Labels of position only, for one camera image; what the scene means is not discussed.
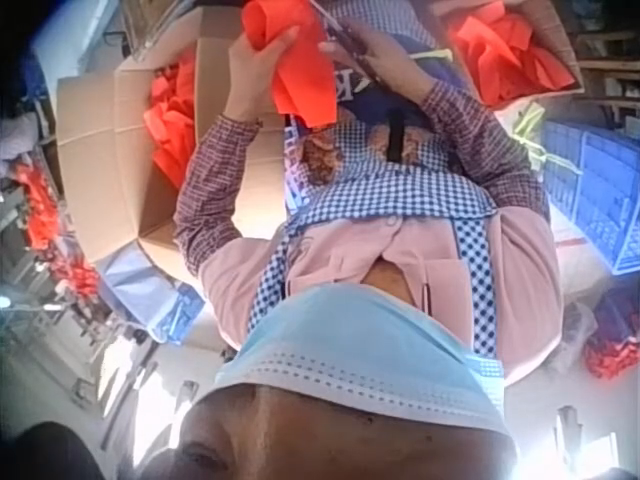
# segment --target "cardboard box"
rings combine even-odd
[[[240,9],[205,7],[174,21],[142,62],[107,75],[64,79],[58,88],[58,149],[66,201],[88,260],[138,242],[169,275],[195,279],[173,243],[178,192],[153,164],[143,122],[154,71],[196,44],[196,135],[223,110],[228,48],[242,31]],[[283,120],[265,99],[265,127],[251,145],[234,222],[246,236],[270,238],[286,218]]]
[[[493,1],[494,0],[435,0],[429,2],[425,0],[411,0],[414,9],[418,13],[422,23],[425,25],[429,24],[429,18],[432,15],[446,20],[446,17],[453,12],[471,10]],[[538,45],[546,48],[558,57],[558,59],[564,63],[576,79],[576,82],[573,85],[569,85],[561,91],[540,93],[527,98],[533,99],[583,93],[584,80],[582,78],[582,72],[580,71],[580,66],[578,65],[578,61],[571,42],[569,41],[569,37],[567,36],[567,32],[562,25],[558,12],[553,6],[552,0],[504,0],[504,3],[507,10],[522,14],[522,16],[531,23],[533,28],[533,38]],[[441,42],[447,41],[446,39],[443,39],[442,36],[436,36],[436,38]],[[459,66],[461,64],[463,65],[460,60],[460,56],[455,52],[455,48],[454,59],[456,59],[456,63]],[[470,78],[468,71],[466,70],[466,66],[463,66],[463,68],[466,76]],[[470,87],[473,89],[473,93],[475,93],[477,97],[478,92],[475,89],[473,82],[471,81],[469,83]]]

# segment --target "plastic crate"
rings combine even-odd
[[[546,122],[542,130],[542,144],[548,152],[571,161],[582,169],[584,131],[569,125]],[[555,163],[546,162],[543,170],[545,190],[549,200],[570,221],[575,222],[580,175]]]
[[[608,130],[547,122],[543,144],[582,175],[545,165],[554,205],[585,234],[614,275],[640,270],[640,145]]]

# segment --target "blue face mask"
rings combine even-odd
[[[357,410],[507,434],[502,367],[424,312],[363,285],[281,302],[223,366],[214,390],[269,385]]]

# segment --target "box flap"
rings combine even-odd
[[[141,234],[171,218],[178,192],[153,162],[155,144],[144,124],[152,71],[118,72],[114,116],[116,153],[123,195]]]
[[[173,241],[175,224],[166,222],[140,238],[140,246],[151,261],[173,278],[190,285],[198,285],[198,280],[189,273],[184,258]]]
[[[229,46],[224,38],[201,38],[196,49],[196,139],[222,113],[229,95]]]
[[[58,155],[67,206],[89,261],[136,237],[116,162],[112,75],[63,79],[58,86]]]

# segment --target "person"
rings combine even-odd
[[[270,240],[232,222],[283,33],[230,49],[231,91],[190,162],[176,241],[239,350],[187,414],[171,478],[508,478],[506,383],[560,337],[545,193],[408,1],[326,8],[385,82],[333,42],[335,125],[290,118],[309,202]]]

